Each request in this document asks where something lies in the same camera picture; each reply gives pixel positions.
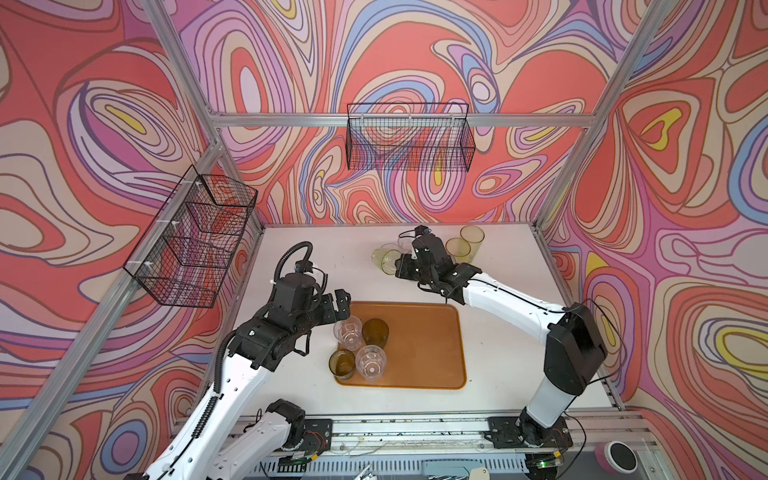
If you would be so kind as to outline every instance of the brown tray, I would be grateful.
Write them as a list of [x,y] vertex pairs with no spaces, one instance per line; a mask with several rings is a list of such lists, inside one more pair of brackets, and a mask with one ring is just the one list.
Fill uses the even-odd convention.
[[363,323],[372,318],[387,322],[387,366],[375,382],[355,372],[351,379],[337,379],[341,385],[458,390],[467,382],[462,329],[454,306],[352,302],[350,308]]

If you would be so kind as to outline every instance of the white tabletop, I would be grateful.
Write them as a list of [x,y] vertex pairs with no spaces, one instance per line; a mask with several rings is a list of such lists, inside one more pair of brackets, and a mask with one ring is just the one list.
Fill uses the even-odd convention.
[[[458,226],[432,226],[443,241],[457,237]],[[329,275],[326,292],[342,288],[352,300],[440,303],[414,282],[387,276],[371,263],[371,252],[396,242],[408,227],[271,227],[262,240],[236,325],[269,299],[275,265],[292,245],[312,242],[311,260]],[[558,288],[526,224],[482,225],[485,241],[473,263],[496,280],[543,300],[562,303]],[[286,263],[283,274],[303,255]],[[253,415],[279,398],[309,415],[343,413],[477,412],[522,409],[544,377],[544,347],[516,327],[483,310],[451,302],[458,309],[467,383],[460,390],[341,386],[328,370],[336,350],[333,326],[316,327],[310,354],[283,358],[269,382],[243,412]],[[597,382],[574,401],[574,408],[605,408],[610,401]]]

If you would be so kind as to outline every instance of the wall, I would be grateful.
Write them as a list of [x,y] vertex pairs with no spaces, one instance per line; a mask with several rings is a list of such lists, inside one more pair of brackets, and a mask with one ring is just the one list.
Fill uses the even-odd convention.
[[[207,146],[140,4],[0,1],[0,441]],[[212,310],[134,298],[29,475],[122,478],[163,448],[252,243]]]
[[768,478],[767,125],[768,5],[679,2],[545,230],[680,478]]
[[[591,112],[643,2],[168,2],[215,111],[344,112],[449,101]],[[345,129],[224,130],[265,223],[530,221],[573,144],[565,128],[475,130],[468,174],[348,172]]]

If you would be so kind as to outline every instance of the wire basket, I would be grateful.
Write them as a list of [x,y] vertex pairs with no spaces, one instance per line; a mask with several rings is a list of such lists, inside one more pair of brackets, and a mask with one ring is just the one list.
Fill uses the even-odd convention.
[[160,305],[212,308],[256,199],[237,180],[198,174],[138,270],[125,269]]
[[469,171],[475,139],[464,103],[347,105],[350,170]]

